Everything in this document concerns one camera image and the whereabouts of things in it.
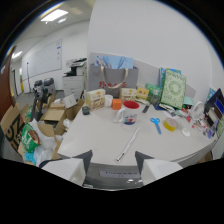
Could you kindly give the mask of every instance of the green book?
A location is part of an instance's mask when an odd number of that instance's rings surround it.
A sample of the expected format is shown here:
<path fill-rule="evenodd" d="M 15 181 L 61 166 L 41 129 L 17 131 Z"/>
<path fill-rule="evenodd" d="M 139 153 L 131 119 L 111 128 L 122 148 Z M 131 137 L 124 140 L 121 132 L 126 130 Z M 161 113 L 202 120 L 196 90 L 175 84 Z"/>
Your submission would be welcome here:
<path fill-rule="evenodd" d="M 181 110 L 184 102 L 185 90 L 186 77 L 167 69 L 160 102 Z"/>

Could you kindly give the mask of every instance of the paper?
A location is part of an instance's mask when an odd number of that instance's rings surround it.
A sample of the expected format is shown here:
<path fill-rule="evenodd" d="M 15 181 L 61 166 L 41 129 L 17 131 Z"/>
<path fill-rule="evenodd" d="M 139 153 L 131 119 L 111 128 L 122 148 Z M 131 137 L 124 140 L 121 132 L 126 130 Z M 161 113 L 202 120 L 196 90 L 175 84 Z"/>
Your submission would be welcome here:
<path fill-rule="evenodd" d="M 188 97 L 188 96 L 185 96 L 185 97 L 184 97 L 184 104 L 193 106 L 193 105 L 194 105 L 194 100 L 193 100 L 193 98 Z"/>

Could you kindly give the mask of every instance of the whiteboard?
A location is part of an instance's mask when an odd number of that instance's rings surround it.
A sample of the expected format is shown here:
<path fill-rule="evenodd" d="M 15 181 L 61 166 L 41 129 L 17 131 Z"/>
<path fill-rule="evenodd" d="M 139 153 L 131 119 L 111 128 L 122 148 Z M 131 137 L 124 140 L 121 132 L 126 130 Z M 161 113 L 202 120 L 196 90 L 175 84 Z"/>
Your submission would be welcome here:
<path fill-rule="evenodd" d="M 57 40 L 37 51 L 22 62 L 23 81 L 62 68 L 62 40 Z"/>

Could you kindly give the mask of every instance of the ceiling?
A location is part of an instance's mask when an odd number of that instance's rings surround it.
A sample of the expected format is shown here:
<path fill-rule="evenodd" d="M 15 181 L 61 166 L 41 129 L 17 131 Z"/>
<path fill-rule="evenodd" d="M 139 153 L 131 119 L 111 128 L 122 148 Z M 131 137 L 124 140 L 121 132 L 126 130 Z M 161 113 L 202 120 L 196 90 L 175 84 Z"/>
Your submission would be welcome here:
<path fill-rule="evenodd" d="M 22 51 L 19 57 L 12 60 L 12 63 L 17 63 L 23 57 L 23 55 L 32 48 L 40 40 L 44 39 L 50 33 L 59 30 L 65 26 L 78 23 L 81 21 L 89 20 L 93 6 L 96 0 L 68 0 L 62 3 L 57 9 L 65 10 L 68 12 L 67 15 L 60 17 L 64 18 L 67 16 L 65 22 L 57 24 L 59 19 L 52 22 L 41 22 L 41 15 L 36 18 L 16 39 L 12 46 L 16 45 L 15 53 Z"/>

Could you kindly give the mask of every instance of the table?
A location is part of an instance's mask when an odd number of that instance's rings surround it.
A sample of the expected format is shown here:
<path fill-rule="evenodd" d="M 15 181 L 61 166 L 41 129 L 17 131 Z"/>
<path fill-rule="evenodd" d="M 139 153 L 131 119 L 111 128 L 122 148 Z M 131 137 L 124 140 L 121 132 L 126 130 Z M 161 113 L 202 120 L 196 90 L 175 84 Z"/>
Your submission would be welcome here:
<path fill-rule="evenodd" d="M 185 137 L 181 130 L 187 127 L 185 118 L 176 119 L 178 127 L 174 132 L 167 130 L 163 123 L 167 116 L 163 111 L 155 110 L 151 105 L 147 113 L 139 113 L 134 125 L 114 123 L 117 111 L 101 108 L 85 116 L 80 110 L 66 134 L 58 154 L 62 158 L 73 157 L 84 152 L 93 151 L 91 163 L 102 166 L 136 167 L 135 151 L 155 159 L 178 162 L 187 167 L 197 163 L 217 140 L 215 135 L 208 139 L 197 128 L 191 130 L 191 136 Z M 160 119 L 162 134 L 159 135 L 150 118 Z M 125 148 L 138 127 L 141 131 L 120 164 L 115 158 Z"/>

